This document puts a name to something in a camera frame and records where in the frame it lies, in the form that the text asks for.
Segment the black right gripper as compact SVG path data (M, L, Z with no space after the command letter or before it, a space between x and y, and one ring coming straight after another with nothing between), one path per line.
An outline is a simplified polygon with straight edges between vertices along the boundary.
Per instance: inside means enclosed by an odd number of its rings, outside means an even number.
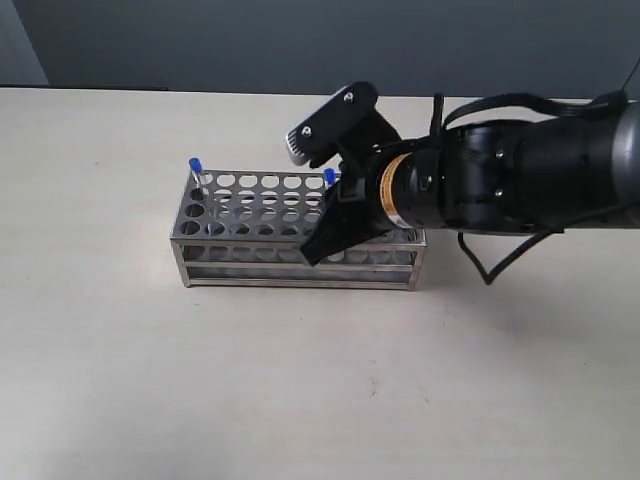
M450 227L442 157L440 149L377 153L360 171L341 161L341 176L325 192L324 211L300 245L306 263L315 266L394 228Z

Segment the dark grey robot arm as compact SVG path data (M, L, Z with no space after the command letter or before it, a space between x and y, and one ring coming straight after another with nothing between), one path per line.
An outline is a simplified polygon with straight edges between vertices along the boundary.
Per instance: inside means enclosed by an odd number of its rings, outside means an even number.
M344 174L301 245L321 260L396 228L485 235L639 225L639 106L600 119L490 120Z

